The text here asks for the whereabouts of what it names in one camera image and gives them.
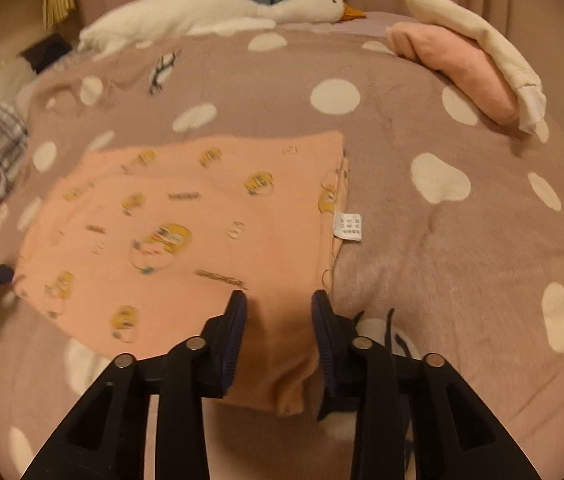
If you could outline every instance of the orange cloth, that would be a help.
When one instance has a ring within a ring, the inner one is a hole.
[[[386,38],[398,56],[446,75],[495,123],[518,118],[515,93],[475,41],[439,25],[405,22],[387,28]]]
[[[16,293],[98,353],[147,358],[200,333],[241,288],[248,322],[228,402],[299,413],[344,168],[337,132],[89,153],[27,232]]]

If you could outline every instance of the screw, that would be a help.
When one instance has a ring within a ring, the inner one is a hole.
[[[133,364],[136,360],[131,354],[120,354],[118,357],[115,358],[114,363],[118,368],[126,368]]]
[[[353,346],[358,350],[368,350],[373,346],[373,341],[367,337],[357,337],[353,340]]]
[[[428,365],[435,368],[441,368],[446,364],[446,360],[440,354],[429,354],[426,357],[426,362]]]
[[[189,350],[201,350],[206,346],[206,341],[202,337],[192,337],[187,341],[187,348]]]

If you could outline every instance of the white stuffed goose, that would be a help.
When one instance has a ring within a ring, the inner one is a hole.
[[[364,18],[342,0],[136,0],[104,14],[82,30],[79,50],[113,54],[136,41],[163,36],[229,35],[282,23],[335,23]]]

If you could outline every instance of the white care label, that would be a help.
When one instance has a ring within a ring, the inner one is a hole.
[[[362,241],[362,216],[336,211],[333,218],[333,234],[343,240]]]

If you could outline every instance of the bed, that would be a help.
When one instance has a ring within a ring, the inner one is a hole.
[[[339,130],[347,210],[364,232],[338,256],[335,309],[363,313],[360,332],[381,338],[395,308],[408,348],[445,355],[542,478],[562,478],[564,133],[550,116],[536,136],[497,126],[444,76],[387,49],[384,28],[408,18],[370,18],[69,56],[30,89],[24,170],[0,206],[0,263],[16,263],[44,198],[86,152]],[[151,96],[156,64],[175,52]],[[5,480],[22,475],[109,357],[0,290]],[[287,418],[206,404],[212,478],[348,478],[351,420],[317,424],[318,391],[307,388],[305,413]],[[149,442],[154,424],[153,410]]]

